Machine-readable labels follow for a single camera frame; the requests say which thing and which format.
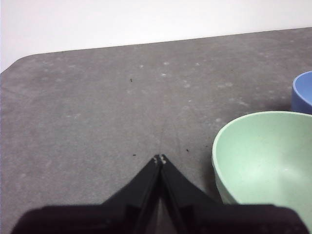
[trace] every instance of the blue bowl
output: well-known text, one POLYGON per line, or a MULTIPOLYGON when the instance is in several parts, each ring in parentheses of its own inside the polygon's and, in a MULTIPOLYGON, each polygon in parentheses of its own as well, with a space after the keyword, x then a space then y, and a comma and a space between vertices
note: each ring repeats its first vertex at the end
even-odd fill
POLYGON ((292 111, 312 114, 312 71, 302 73, 293 80, 292 111))

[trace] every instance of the black plastic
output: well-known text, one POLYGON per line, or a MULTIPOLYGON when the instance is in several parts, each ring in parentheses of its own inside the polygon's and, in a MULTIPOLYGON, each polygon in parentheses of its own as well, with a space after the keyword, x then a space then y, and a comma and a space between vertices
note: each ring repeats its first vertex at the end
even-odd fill
POLYGON ((12 234, 151 233, 147 229, 160 196, 179 234, 308 233, 296 212, 288 208, 214 202, 161 155, 103 204, 32 210, 12 234))

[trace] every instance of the green bowl rim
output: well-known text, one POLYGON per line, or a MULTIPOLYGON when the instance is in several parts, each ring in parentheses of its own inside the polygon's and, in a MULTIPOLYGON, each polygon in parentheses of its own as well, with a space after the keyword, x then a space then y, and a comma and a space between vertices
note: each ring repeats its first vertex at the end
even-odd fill
POLYGON ((219 178, 219 180, 222 183, 222 186, 224 187, 224 189, 229 193, 229 195, 237 203, 242 203, 242 202, 239 199, 237 199, 237 197, 234 195, 234 193, 229 189, 229 187, 227 186, 226 180, 224 179, 224 177, 223 177, 223 175, 221 173, 221 170, 219 168, 218 161, 217 161, 217 158, 216 158, 216 145, 217 145, 217 142, 218 142, 221 134, 225 131, 225 129, 227 129, 230 125, 232 125, 236 121, 239 121, 239 120, 241 120, 243 118, 246 118, 246 117, 255 116, 255 115, 263 115, 263 114, 288 114, 288 115, 290 114, 290 115, 296 115, 296 116, 312 117, 312 115, 310 115, 310 114, 304 114, 304 113, 299 113, 299 112, 291 112, 291 111, 262 111, 262 112, 255 112, 255 113, 251 113, 251 114, 248 114, 248 115, 244 115, 244 116, 235 118, 235 119, 231 120, 230 122, 228 122, 226 125, 224 125, 220 129, 218 134, 215 136, 214 143, 213 143, 212 165, 214 167, 214 174, 215 174, 215 176, 217 176, 219 178))

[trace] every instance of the gray table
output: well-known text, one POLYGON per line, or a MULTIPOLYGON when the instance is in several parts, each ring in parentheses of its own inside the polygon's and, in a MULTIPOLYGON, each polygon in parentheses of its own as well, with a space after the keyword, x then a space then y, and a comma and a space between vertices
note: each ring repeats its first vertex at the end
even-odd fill
POLYGON ((311 54, 305 28, 19 59, 1 74, 2 233, 31 208, 101 203, 159 153, 219 199, 216 133, 288 110, 311 54))

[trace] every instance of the bowl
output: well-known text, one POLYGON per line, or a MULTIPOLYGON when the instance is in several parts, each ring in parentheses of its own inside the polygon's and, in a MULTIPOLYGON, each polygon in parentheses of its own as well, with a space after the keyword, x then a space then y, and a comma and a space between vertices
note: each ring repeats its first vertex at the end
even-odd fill
POLYGON ((239 117, 217 134, 212 163, 224 203, 289 207, 312 231, 312 115, 239 117))
POLYGON ((302 73, 293 80, 292 111, 312 114, 312 71, 302 73))

